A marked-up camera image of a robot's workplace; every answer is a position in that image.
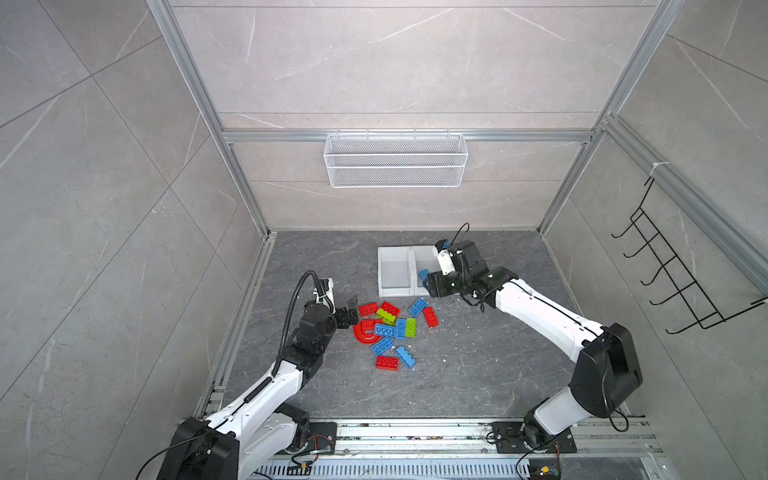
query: light blue building block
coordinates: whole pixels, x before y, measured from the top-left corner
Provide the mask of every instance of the light blue building block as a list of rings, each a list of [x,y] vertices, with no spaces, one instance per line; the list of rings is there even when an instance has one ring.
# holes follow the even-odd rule
[[[416,361],[413,359],[410,353],[408,353],[408,350],[405,349],[405,347],[397,347],[397,356],[400,357],[403,363],[405,363],[408,368],[412,369],[413,366],[416,364]]]
[[[381,340],[371,345],[371,350],[373,350],[374,355],[379,356],[394,346],[395,343],[392,341],[392,339],[388,336],[384,336]]]
[[[397,323],[395,324],[395,340],[405,340],[406,339],[406,325],[407,325],[406,319],[397,319]]]
[[[377,323],[376,326],[373,327],[373,332],[380,336],[395,336],[395,327]]]
[[[414,303],[413,306],[408,309],[408,311],[411,313],[413,318],[416,318],[427,306],[428,303],[423,298],[420,298],[416,300],[416,303]]]

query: mesh basket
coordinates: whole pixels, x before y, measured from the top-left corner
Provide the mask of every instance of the mesh basket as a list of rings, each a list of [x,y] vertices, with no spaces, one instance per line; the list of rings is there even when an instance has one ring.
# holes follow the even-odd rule
[[[323,157],[334,188],[458,187],[467,144],[451,133],[338,133]]]

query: green building block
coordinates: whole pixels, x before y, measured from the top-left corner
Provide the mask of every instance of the green building block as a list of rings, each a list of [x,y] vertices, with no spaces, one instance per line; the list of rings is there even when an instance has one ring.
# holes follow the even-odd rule
[[[386,323],[387,325],[395,325],[395,316],[391,313],[387,312],[386,310],[379,309],[378,312],[376,312],[376,316],[379,317],[382,322]]]
[[[416,319],[406,319],[406,336],[410,338],[416,336]]]

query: white zip tie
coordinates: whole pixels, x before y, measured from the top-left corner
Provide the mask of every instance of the white zip tie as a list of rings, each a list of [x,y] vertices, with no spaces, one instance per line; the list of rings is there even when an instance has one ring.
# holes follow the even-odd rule
[[[648,177],[653,177],[654,170],[656,170],[656,167],[658,167],[659,165],[668,165],[668,164],[669,162],[654,162],[654,166],[653,168],[650,169],[650,172],[648,173]]]

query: black metal grid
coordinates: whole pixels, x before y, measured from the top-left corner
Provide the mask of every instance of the black metal grid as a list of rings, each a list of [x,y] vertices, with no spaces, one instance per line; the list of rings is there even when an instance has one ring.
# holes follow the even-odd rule
[[[723,322],[726,322],[726,321],[728,321],[728,320],[730,320],[730,319],[732,319],[732,318],[734,318],[734,317],[736,317],[736,316],[739,316],[739,315],[741,315],[742,313],[745,313],[745,312],[749,312],[751,309],[755,309],[755,308],[757,308],[758,306],[760,306],[760,305],[763,305],[763,302],[764,302],[765,300],[768,300],[768,297],[764,297],[764,298],[761,298],[761,299],[759,299],[759,300],[755,300],[754,302],[750,303],[750,306],[748,306],[748,307],[747,307],[747,308],[745,308],[744,310],[741,310],[741,311],[739,311],[739,312],[737,312],[737,313],[734,313],[734,314],[733,314],[733,315],[731,315],[731,316],[724,316],[724,315],[723,315],[723,314],[720,312],[720,309],[718,309],[718,308],[717,308],[717,306],[714,304],[714,302],[712,301],[712,299],[710,298],[710,296],[709,296],[709,295],[707,295],[707,292],[706,292],[706,291],[704,290],[704,288],[701,286],[701,284],[699,283],[699,281],[698,281],[698,280],[696,280],[696,277],[695,277],[695,276],[694,276],[694,275],[693,275],[693,274],[690,272],[690,270],[688,269],[688,265],[686,265],[686,264],[685,264],[685,262],[683,261],[683,259],[682,259],[682,258],[680,258],[680,255],[678,255],[678,254],[677,254],[677,252],[675,251],[675,249],[674,249],[674,248],[672,248],[672,245],[671,245],[671,244],[670,244],[670,243],[667,241],[667,238],[666,238],[666,237],[665,237],[665,236],[664,236],[664,235],[663,235],[663,234],[662,234],[662,233],[659,231],[659,229],[656,227],[656,224],[654,223],[654,221],[653,221],[653,220],[651,220],[651,219],[650,219],[650,217],[648,216],[648,214],[646,214],[646,213],[645,213],[645,210],[643,210],[643,203],[645,202],[645,199],[646,199],[646,197],[648,196],[648,192],[650,191],[650,188],[651,188],[651,187],[654,185],[654,179],[653,179],[653,178],[651,178],[651,177],[649,177],[649,178],[648,178],[648,180],[646,180],[646,182],[645,182],[645,184],[644,184],[644,185],[647,185],[647,186],[648,186],[648,188],[645,190],[645,195],[643,196],[643,200],[641,200],[641,201],[640,201],[640,206],[639,206],[639,207],[637,207],[637,209],[636,209],[636,210],[635,210],[635,211],[634,211],[634,212],[633,212],[633,213],[630,215],[630,220],[631,220],[631,222],[630,222],[630,224],[629,224],[629,227],[627,227],[627,229],[626,229],[626,230],[624,230],[623,232],[621,232],[621,234],[620,234],[620,235],[613,235],[613,234],[611,234],[611,236],[612,236],[613,238],[622,238],[622,237],[623,237],[623,236],[626,234],[626,232],[628,232],[628,231],[629,231],[629,230],[630,230],[632,227],[634,227],[634,229],[635,229],[635,230],[637,230],[637,232],[638,232],[638,233],[640,234],[640,236],[643,238],[643,241],[644,241],[645,243],[643,243],[643,246],[642,246],[642,247],[640,247],[640,248],[637,250],[637,252],[635,252],[635,253],[632,253],[631,255],[627,255],[627,254],[625,253],[625,254],[624,254],[624,256],[625,256],[626,258],[632,258],[632,257],[636,256],[636,255],[637,255],[639,252],[641,252],[641,251],[642,251],[642,250],[643,250],[645,247],[648,247],[648,249],[650,249],[650,251],[652,252],[652,254],[654,255],[654,257],[656,258],[656,260],[659,262],[659,265],[660,265],[660,266],[659,266],[659,270],[657,270],[657,271],[656,271],[656,274],[654,275],[654,277],[653,277],[652,279],[650,279],[650,282],[648,282],[648,283],[645,283],[644,281],[642,281],[642,280],[641,280],[641,283],[642,283],[643,285],[645,285],[645,286],[651,285],[651,284],[652,284],[652,283],[653,283],[653,282],[654,282],[654,281],[655,281],[655,280],[658,278],[658,276],[659,276],[659,273],[661,273],[661,272],[663,271],[664,273],[666,273],[666,274],[667,274],[667,277],[670,279],[670,281],[672,282],[672,285],[674,285],[674,288],[675,288],[675,290],[676,290],[676,292],[675,292],[675,293],[673,293],[672,295],[668,296],[666,299],[664,299],[664,300],[661,300],[661,301],[660,301],[660,302],[658,302],[658,303],[651,301],[651,302],[650,302],[650,304],[651,304],[651,305],[661,305],[661,304],[663,304],[663,303],[666,303],[666,302],[668,302],[669,300],[672,300],[674,297],[676,297],[676,296],[680,295],[680,298],[682,298],[682,299],[683,299],[683,301],[685,302],[685,306],[686,306],[686,307],[688,307],[688,310],[690,311],[691,315],[693,315],[693,316],[694,316],[694,319],[696,319],[696,321],[694,321],[694,322],[693,322],[693,323],[691,323],[690,325],[688,325],[688,326],[685,326],[684,328],[682,328],[682,329],[679,329],[679,330],[677,330],[677,331],[674,331],[674,332],[670,331],[669,329],[665,329],[665,330],[667,331],[667,333],[669,333],[670,335],[675,335],[675,334],[677,334],[677,333],[681,333],[681,332],[684,332],[685,330],[688,330],[690,327],[692,327],[692,326],[694,326],[694,325],[698,325],[699,327],[701,327],[702,329],[705,329],[705,330],[706,330],[706,329],[710,329],[710,328],[712,328],[713,326],[715,326],[715,325],[719,325],[719,324],[721,324],[721,323],[723,323]],[[643,217],[644,217],[644,218],[645,218],[645,219],[648,221],[648,223],[649,223],[649,224],[650,224],[650,225],[653,227],[653,231],[655,232],[653,235],[651,235],[651,236],[650,236],[650,238],[646,238],[646,235],[645,235],[645,234],[642,232],[642,230],[640,230],[640,228],[637,226],[637,221],[638,221],[639,219],[643,218]],[[654,238],[656,238],[656,237],[659,237],[659,238],[661,238],[661,239],[662,239],[662,240],[663,240],[663,241],[664,241],[664,242],[667,244],[667,247],[668,247],[668,248],[670,249],[670,251],[672,252],[672,254],[673,254],[673,255],[672,255],[672,257],[671,257],[669,260],[667,260],[667,261],[662,261],[662,260],[661,260],[661,258],[660,258],[660,257],[659,257],[659,255],[658,255],[658,253],[656,252],[656,250],[654,250],[654,247],[653,247],[653,246],[650,244],[650,242],[651,242],[651,241],[652,241]],[[670,265],[670,264],[673,262],[673,260],[677,260],[677,262],[679,262],[679,263],[680,263],[680,265],[682,265],[682,266],[683,266],[683,268],[684,268],[684,269],[685,269],[685,271],[688,273],[688,275],[690,276],[690,278],[691,278],[691,279],[693,279],[693,281],[692,281],[692,282],[688,283],[688,284],[687,284],[687,285],[685,285],[685,286],[680,286],[680,285],[678,285],[678,284],[677,284],[677,282],[675,282],[674,278],[672,277],[672,274],[671,274],[671,273],[669,272],[669,270],[667,269],[667,266],[669,266],[669,265]],[[714,310],[712,313],[710,313],[709,315],[707,315],[707,316],[704,316],[704,317],[702,317],[702,318],[699,318],[699,316],[698,316],[698,315],[696,314],[696,312],[694,311],[694,308],[693,308],[693,307],[692,307],[692,306],[691,306],[691,305],[688,303],[688,299],[687,299],[687,298],[685,298],[685,295],[683,295],[683,291],[685,291],[685,290],[687,290],[687,289],[689,289],[689,288],[691,288],[691,287],[693,287],[693,288],[698,288],[698,289],[699,289],[699,291],[700,291],[700,292],[701,292],[701,293],[704,295],[704,298],[706,298],[706,299],[707,299],[707,302],[709,302],[709,304],[712,306],[712,308],[713,308],[713,310]],[[708,319],[708,318],[710,318],[710,317],[712,317],[712,316],[716,316],[716,315],[717,315],[718,317],[720,317],[720,320],[718,320],[718,321],[716,321],[715,323],[712,323],[712,324],[710,324],[710,325],[706,325],[706,326],[705,326],[704,324],[702,324],[702,322],[703,322],[704,320],[706,320],[706,319]]]

